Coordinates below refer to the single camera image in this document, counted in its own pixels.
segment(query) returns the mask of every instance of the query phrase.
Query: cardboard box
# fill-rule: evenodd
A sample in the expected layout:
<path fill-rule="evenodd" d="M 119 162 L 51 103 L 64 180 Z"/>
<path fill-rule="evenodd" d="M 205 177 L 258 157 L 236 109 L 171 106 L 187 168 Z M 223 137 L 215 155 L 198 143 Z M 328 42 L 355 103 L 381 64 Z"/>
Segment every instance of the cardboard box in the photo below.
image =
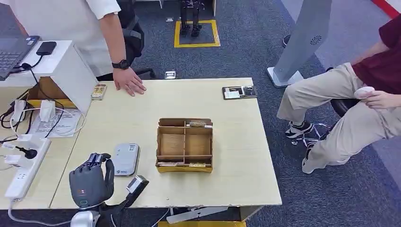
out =
<path fill-rule="evenodd" d="M 213 169 L 211 120 L 160 119 L 157 129 L 156 168 L 160 173 L 211 173 Z"/>
<path fill-rule="evenodd" d="M 27 101 L 34 108 L 40 108 L 42 100 L 49 99 L 40 91 L 39 86 L 46 95 L 63 104 L 64 108 L 76 108 L 74 103 L 68 99 L 65 93 L 50 77 L 40 77 L 39 84 L 29 89 Z M 56 107 L 61 108 L 62 106 L 56 103 Z"/>

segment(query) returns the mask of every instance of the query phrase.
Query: black sneaker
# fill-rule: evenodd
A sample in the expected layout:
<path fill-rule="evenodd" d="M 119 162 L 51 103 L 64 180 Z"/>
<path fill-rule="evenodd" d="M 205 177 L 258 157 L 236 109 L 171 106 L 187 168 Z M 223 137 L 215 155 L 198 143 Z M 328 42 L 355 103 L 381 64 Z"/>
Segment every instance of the black sneaker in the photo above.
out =
<path fill-rule="evenodd" d="M 201 29 L 202 29 L 202 25 L 193 26 L 191 36 L 192 37 L 198 37 L 199 36 L 199 32 L 201 31 Z"/>
<path fill-rule="evenodd" d="M 286 131 L 287 138 L 294 139 L 305 133 L 310 133 L 313 127 L 312 124 L 304 121 L 301 125 L 294 125 L 292 122 L 289 123 L 289 129 Z"/>
<path fill-rule="evenodd" d="M 191 26 L 189 26 L 189 25 L 181 25 L 180 35 L 186 36 L 188 34 L 188 31 L 190 28 L 191 28 Z"/>
<path fill-rule="evenodd" d="M 308 160 L 309 152 L 311 152 L 311 150 L 315 146 L 315 144 L 316 144 L 316 142 L 308 143 L 308 145 L 306 147 L 305 158 L 302 160 L 302 172 L 304 172 L 306 174 L 311 174 L 315 169 L 317 169 L 311 163 L 308 162 L 309 161 Z"/>

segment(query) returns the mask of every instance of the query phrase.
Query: white shirt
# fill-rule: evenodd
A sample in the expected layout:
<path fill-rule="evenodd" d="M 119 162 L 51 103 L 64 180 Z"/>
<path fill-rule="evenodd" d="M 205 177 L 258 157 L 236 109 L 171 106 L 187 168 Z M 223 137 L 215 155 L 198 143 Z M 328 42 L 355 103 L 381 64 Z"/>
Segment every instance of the white shirt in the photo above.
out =
<path fill-rule="evenodd" d="M 10 5 L 28 35 L 72 40 L 95 76 L 113 71 L 99 19 L 117 14 L 116 0 L 0 0 Z"/>

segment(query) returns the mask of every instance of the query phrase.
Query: laptop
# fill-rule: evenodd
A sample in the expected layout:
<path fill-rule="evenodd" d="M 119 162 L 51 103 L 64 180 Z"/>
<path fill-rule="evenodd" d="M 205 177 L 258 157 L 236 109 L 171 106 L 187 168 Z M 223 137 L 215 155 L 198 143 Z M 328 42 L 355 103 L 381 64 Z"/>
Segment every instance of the laptop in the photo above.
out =
<path fill-rule="evenodd" d="M 39 36 L 25 38 L 1 38 L 0 37 L 0 81 L 4 81 L 15 66 L 32 50 L 39 41 Z"/>

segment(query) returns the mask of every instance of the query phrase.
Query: stool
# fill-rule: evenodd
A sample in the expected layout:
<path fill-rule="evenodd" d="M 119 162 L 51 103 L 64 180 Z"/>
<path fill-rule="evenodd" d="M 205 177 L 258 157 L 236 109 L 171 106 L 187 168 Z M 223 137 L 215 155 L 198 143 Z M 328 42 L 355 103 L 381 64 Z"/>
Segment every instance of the stool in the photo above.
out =
<path fill-rule="evenodd" d="M 331 106 L 333 107 L 334 111 L 340 116 L 343 117 L 345 115 L 345 113 L 352 108 L 353 106 L 355 106 L 360 100 L 359 99 L 332 99 L 330 101 Z M 323 128 L 327 128 L 327 131 L 324 134 L 320 134 L 318 132 L 318 130 L 316 129 L 316 127 L 323 127 Z M 327 124 L 323 124 L 323 123 L 312 123 L 312 131 L 311 132 L 315 132 L 315 134 L 317 135 L 317 139 L 314 138 L 309 138 L 306 135 L 308 134 L 303 134 L 302 137 L 299 138 L 295 138 L 291 141 L 291 143 L 293 145 L 297 145 L 299 140 L 302 140 L 302 142 L 305 144 L 305 146 L 307 146 L 308 142 L 318 142 L 320 140 L 325 140 L 327 135 L 332 131 L 332 129 L 334 128 L 335 124 L 333 126 L 329 126 Z"/>

